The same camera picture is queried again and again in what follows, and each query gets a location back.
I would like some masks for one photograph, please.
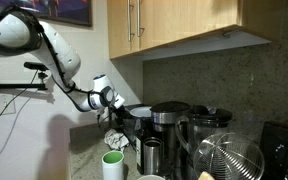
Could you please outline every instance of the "granite countertop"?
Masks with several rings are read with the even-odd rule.
[[[110,151],[104,143],[104,131],[96,124],[70,130],[70,171],[72,180],[101,180],[102,156]],[[124,150],[125,179],[136,180],[141,177],[136,169],[136,152],[129,146]]]

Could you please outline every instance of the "tiled wall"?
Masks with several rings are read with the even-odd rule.
[[[288,7],[281,41],[144,62],[144,103],[229,110],[232,131],[259,141],[264,121],[288,123]]]

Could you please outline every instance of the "cable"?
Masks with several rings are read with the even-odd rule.
[[[38,70],[36,70],[36,72],[35,72],[35,74],[34,74],[34,76],[33,76],[33,79],[32,79],[32,81],[31,81],[31,84],[34,82],[34,79],[35,79],[35,77],[36,77],[37,72],[38,72]],[[23,91],[21,91],[20,93],[18,93],[15,97],[13,97],[13,99],[11,99],[11,100],[6,104],[6,106],[4,107],[4,109],[2,110],[2,112],[0,113],[0,117],[2,116],[3,112],[6,110],[6,108],[8,107],[8,105],[10,105],[11,102],[12,102],[14,99],[16,99],[19,95],[21,95],[22,93],[24,93],[26,90],[27,90],[27,88],[25,88]]]

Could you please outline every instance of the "white robotic arm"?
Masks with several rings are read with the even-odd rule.
[[[106,75],[93,79],[91,91],[77,87],[72,77],[80,68],[80,57],[48,23],[14,5],[0,9],[0,57],[24,53],[32,54],[51,71],[55,83],[79,111],[102,112],[105,107],[118,109],[123,105],[125,100]]]

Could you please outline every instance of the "black appliance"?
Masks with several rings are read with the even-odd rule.
[[[260,148],[265,159],[262,180],[288,180],[288,125],[265,122]]]

